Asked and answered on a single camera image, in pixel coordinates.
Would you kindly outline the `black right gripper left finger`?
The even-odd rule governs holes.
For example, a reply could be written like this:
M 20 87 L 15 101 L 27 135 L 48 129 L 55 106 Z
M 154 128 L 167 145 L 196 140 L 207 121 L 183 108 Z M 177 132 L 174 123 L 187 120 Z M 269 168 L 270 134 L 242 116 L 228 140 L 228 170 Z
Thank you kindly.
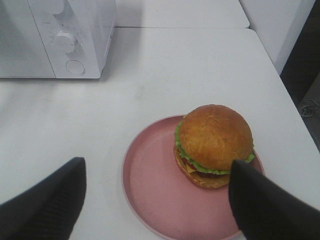
M 86 197 L 86 162 L 74 157 L 0 205 L 2 240 L 68 240 Z

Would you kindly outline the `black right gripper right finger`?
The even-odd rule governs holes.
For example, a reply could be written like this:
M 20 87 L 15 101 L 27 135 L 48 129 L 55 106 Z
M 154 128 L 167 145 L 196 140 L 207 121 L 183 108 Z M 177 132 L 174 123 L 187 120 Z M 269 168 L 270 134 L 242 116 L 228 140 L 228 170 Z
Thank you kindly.
M 228 199 L 248 240 L 318 240 L 320 211 L 242 160 L 231 165 Z

